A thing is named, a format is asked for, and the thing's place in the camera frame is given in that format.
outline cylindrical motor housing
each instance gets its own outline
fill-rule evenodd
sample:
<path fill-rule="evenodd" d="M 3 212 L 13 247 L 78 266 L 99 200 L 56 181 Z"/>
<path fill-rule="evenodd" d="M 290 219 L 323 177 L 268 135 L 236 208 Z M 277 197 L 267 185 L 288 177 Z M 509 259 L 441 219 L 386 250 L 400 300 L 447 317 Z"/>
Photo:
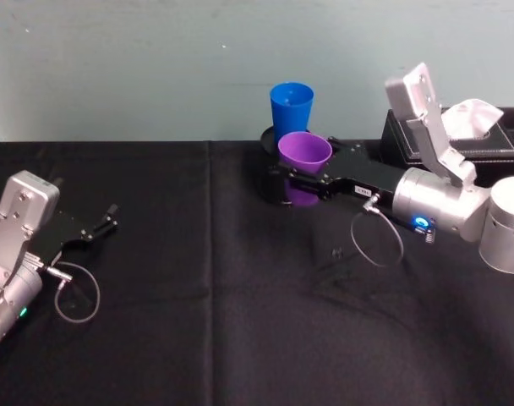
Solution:
<path fill-rule="evenodd" d="M 446 178 L 412 167 L 396 187 L 392 210 L 396 217 L 456 233 L 468 242 L 480 240 L 489 190 L 469 185 L 457 188 Z"/>
<path fill-rule="evenodd" d="M 497 271 L 514 273 L 514 177 L 498 181 L 490 191 L 478 252 Z"/>
<path fill-rule="evenodd" d="M 5 289 L 0 290 L 0 341 L 41 288 L 37 271 L 21 266 Z"/>

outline purple cup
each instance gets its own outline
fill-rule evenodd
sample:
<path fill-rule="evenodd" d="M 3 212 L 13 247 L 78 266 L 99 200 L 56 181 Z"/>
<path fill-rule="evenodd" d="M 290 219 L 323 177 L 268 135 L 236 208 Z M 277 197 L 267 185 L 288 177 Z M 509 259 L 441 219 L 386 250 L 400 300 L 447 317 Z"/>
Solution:
<path fill-rule="evenodd" d="M 297 131 L 283 135 L 277 143 L 282 162 L 308 173 L 317 173 L 332 156 L 332 145 L 318 135 Z M 319 197 L 291 187 L 285 181 L 285 193 L 294 206 L 312 206 Z"/>

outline blue cup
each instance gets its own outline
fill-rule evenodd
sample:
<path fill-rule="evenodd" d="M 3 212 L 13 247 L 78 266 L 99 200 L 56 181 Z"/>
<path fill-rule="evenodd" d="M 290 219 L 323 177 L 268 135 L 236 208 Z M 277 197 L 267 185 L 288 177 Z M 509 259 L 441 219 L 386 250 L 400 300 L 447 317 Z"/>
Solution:
<path fill-rule="evenodd" d="M 314 102 L 314 91 L 296 82 L 281 83 L 271 90 L 274 139 L 295 131 L 306 131 Z"/>

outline metal bracket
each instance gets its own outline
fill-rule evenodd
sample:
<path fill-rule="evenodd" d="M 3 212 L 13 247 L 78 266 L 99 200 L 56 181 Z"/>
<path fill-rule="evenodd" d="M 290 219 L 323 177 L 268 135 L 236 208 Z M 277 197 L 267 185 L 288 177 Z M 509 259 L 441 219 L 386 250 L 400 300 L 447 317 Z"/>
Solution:
<path fill-rule="evenodd" d="M 50 219 L 59 193 L 55 185 L 27 171 L 9 178 L 0 200 L 0 288 L 20 268 L 32 236 Z"/>
<path fill-rule="evenodd" d="M 385 88 L 396 119 L 412 130 L 423 164 L 440 178 L 449 178 L 455 187 L 473 184 L 475 166 L 451 146 L 426 64 L 403 78 L 388 79 Z"/>

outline cable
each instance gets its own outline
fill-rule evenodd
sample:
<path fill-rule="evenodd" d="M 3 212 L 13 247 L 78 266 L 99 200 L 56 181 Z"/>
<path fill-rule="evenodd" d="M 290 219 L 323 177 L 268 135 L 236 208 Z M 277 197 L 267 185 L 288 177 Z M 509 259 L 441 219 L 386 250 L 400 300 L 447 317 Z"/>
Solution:
<path fill-rule="evenodd" d="M 94 311 L 92 311 L 91 315 L 89 315 L 88 317 L 86 317 L 84 319 L 72 319 L 70 317 L 67 317 L 60 310 L 60 306 L 59 306 L 60 294 L 61 294 L 63 288 L 66 286 L 66 283 L 62 282 L 60 284 L 60 288 L 58 288 L 56 294 L 54 295 L 54 307 L 56 308 L 56 312 L 60 315 L 60 317 L 62 317 L 65 321 L 68 321 L 69 323 L 81 324 L 81 323 L 86 323 L 87 321 L 90 321 L 91 319 L 93 319 L 96 316 L 97 311 L 99 310 L 100 302 L 101 302 L 101 290 L 99 289 L 99 283 L 97 283 L 96 278 L 86 268 L 84 268 L 83 266 L 74 264 L 73 262 L 60 261 L 60 262 L 57 262 L 56 265 L 65 265 L 65 266 L 70 266 L 70 267 L 73 267 L 76 269 L 80 269 L 82 272 L 84 272 L 86 275 L 88 275 L 90 277 L 91 281 L 94 283 L 94 286 L 96 287 L 96 292 L 97 292 L 96 307 L 94 308 Z"/>
<path fill-rule="evenodd" d="M 372 260 L 363 250 L 362 248 L 360 248 L 360 246 L 358 245 L 357 243 L 357 240 L 355 239 L 355 234 L 354 234 L 354 224 L 355 222 L 361 217 L 364 215 L 363 212 L 360 212 L 359 214 L 357 214 L 353 220 L 351 221 L 351 239 L 353 240 L 353 244 L 355 245 L 355 248 L 357 249 L 357 251 L 360 253 L 361 256 L 364 257 L 365 260 L 367 260 L 370 264 L 374 265 L 374 266 L 378 266 L 379 268 L 386 268 L 388 266 L 393 266 L 393 265 L 397 265 L 399 264 L 402 259 L 403 259 L 403 241 L 402 241 L 402 237 L 400 236 L 398 230 L 396 230 L 396 227 L 394 227 L 394 224 L 392 224 L 391 220 L 389 220 L 383 213 L 381 213 L 381 211 L 379 210 L 374 210 L 372 211 L 372 213 L 374 214 L 377 214 L 379 215 L 383 220 L 385 220 L 385 222 L 391 227 L 392 231 L 394 232 L 394 234 L 396 235 L 396 238 L 398 239 L 398 245 L 400 246 L 400 255 L 398 256 L 398 258 L 393 262 L 391 263 L 390 265 L 387 265 L 387 264 L 379 264 L 377 262 L 375 262 L 374 260 Z"/>

